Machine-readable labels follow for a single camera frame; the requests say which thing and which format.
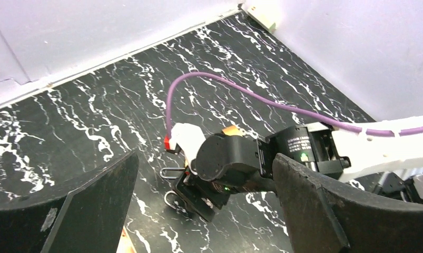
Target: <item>metal hook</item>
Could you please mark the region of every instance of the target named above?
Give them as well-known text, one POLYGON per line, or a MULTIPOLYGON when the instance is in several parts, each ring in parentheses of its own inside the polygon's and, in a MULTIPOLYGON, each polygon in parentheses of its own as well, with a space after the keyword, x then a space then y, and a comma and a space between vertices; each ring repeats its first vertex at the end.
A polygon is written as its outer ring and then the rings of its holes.
POLYGON ((183 172, 184 170, 185 168, 162 168, 160 170, 160 176, 163 179, 177 179, 179 176, 166 176, 165 171, 182 171, 183 172))
POLYGON ((177 193, 175 193, 175 191, 171 190, 171 191, 168 191, 167 193, 165 193, 165 196, 163 197, 163 200, 165 201, 165 204, 166 204, 167 206, 171 207, 171 208, 172 208, 172 209, 174 209, 174 210, 177 210, 177 207, 175 207, 173 204, 171 204, 171 203, 169 203, 169 202, 168 202, 168 196, 169 196, 170 194, 174 194, 175 196, 178 196, 178 197, 179 197, 179 195, 177 195, 177 193))

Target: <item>black marble floor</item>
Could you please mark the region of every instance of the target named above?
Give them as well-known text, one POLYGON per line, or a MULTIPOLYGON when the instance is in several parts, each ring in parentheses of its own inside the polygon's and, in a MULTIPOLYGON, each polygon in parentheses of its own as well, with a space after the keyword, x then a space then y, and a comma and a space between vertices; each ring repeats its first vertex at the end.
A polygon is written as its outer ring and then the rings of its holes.
MULTIPOLYGON (((261 96, 342 121, 371 121, 239 13, 0 109, 0 202, 48 190, 137 148, 139 178, 125 226, 139 253, 291 252, 273 194, 232 196, 213 223, 164 204, 170 182, 159 170, 182 163, 163 150, 164 101, 170 83, 191 71, 215 73, 261 96)), ((236 124, 253 137, 266 136, 314 121, 199 78, 179 86, 174 105, 174 122, 197 124, 207 134, 236 124)))

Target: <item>white cable tie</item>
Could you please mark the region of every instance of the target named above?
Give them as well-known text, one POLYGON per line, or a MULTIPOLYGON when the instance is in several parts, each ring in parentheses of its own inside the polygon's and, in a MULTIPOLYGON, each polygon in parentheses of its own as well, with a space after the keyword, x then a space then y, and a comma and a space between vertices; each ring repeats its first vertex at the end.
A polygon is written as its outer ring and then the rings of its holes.
POLYGON ((367 131, 368 129, 367 128, 362 128, 362 131, 360 131, 360 133, 359 133, 359 137, 365 137, 365 139, 367 138, 367 134, 366 134, 366 131, 367 131))
POLYGON ((391 132, 393 132, 395 138, 399 138, 400 137, 400 132, 401 131, 402 131, 401 129, 399 129, 399 130, 391 130, 391 132))

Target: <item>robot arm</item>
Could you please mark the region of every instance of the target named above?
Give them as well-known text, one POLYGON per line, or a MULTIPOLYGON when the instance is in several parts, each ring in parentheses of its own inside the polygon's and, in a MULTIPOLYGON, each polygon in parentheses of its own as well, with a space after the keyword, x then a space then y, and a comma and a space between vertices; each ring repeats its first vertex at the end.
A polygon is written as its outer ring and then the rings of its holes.
MULTIPOLYGON (((358 125, 401 129, 412 124, 423 124, 423 116, 358 125)), ((200 127, 178 123, 171 139, 165 139, 167 151, 182 150, 188 164, 187 175, 178 179, 173 191, 189 202, 190 211, 208 221, 212 220, 214 210, 208 210, 213 208, 204 205, 204 199, 220 209, 231 194, 276 192, 272 164, 278 153, 341 182, 372 173, 423 167, 423 133, 396 138, 369 137, 312 123, 289 127, 265 140, 254 140, 244 137, 235 127, 231 129, 205 138, 200 127), (182 193, 179 189, 189 189, 195 194, 182 193)), ((409 190, 423 199, 423 175, 414 178, 409 190)))

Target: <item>wooden block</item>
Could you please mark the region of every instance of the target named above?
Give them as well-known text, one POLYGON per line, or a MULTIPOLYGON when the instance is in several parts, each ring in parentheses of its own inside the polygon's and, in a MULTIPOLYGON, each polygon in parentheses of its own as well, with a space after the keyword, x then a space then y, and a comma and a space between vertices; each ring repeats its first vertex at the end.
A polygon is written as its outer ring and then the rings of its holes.
POLYGON ((235 125, 231 125, 227 128, 222 129, 222 132, 225 135, 239 135, 239 136, 243 136, 242 132, 235 126, 235 125))
POLYGON ((118 243, 116 253, 137 253, 131 239, 129 238, 129 234, 124 227, 121 232, 120 242, 118 243))

